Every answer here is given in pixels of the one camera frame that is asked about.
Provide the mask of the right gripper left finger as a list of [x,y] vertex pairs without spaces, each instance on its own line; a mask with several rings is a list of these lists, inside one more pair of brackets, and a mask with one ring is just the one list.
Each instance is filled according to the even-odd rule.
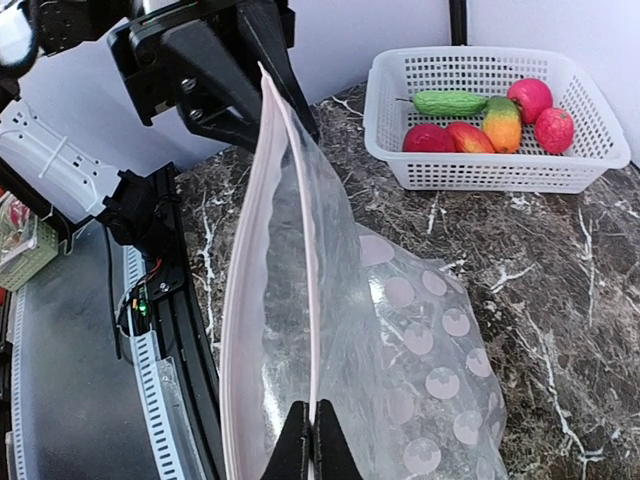
[[261,480],[305,480],[310,454],[309,404],[295,401]]

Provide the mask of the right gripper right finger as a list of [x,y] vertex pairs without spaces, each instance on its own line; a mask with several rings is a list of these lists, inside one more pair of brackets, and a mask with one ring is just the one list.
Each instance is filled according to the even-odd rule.
[[316,404],[312,426],[314,478],[320,480],[362,480],[349,449],[335,409],[329,400]]

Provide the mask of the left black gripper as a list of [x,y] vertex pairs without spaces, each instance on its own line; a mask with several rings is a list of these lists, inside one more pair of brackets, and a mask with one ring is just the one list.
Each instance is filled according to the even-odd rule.
[[179,1],[117,28],[108,43],[144,125],[176,108],[190,133],[253,152],[263,71],[320,138],[289,56],[295,19],[285,1]]

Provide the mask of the clear dotted zip top bag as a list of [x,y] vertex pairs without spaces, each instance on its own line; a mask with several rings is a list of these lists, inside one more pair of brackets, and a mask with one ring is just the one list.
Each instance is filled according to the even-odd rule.
[[291,405],[329,400],[363,479],[504,479],[506,406],[465,288],[358,224],[273,79],[223,309],[226,475],[261,479]]

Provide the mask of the dark red toy fruit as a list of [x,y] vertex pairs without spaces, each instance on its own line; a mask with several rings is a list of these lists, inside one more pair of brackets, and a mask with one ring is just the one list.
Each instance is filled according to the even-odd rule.
[[452,136],[435,124],[419,124],[411,127],[404,138],[403,152],[413,153],[454,153],[456,151]]

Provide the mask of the red orange toy mango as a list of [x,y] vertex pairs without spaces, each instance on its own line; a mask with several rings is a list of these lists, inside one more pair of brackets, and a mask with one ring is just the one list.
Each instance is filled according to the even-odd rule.
[[452,137],[458,153],[494,153],[495,149],[487,135],[466,122],[453,122],[445,130]]

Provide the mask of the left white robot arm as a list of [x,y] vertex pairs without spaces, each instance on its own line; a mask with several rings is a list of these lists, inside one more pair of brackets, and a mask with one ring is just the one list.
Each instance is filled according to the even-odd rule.
[[289,58],[294,32],[285,1],[12,1],[1,11],[1,153],[62,188],[120,245],[160,257],[175,238],[166,196],[48,126],[22,98],[20,79],[39,55],[106,37],[144,125],[173,108],[191,134],[251,151],[263,73],[318,132]]

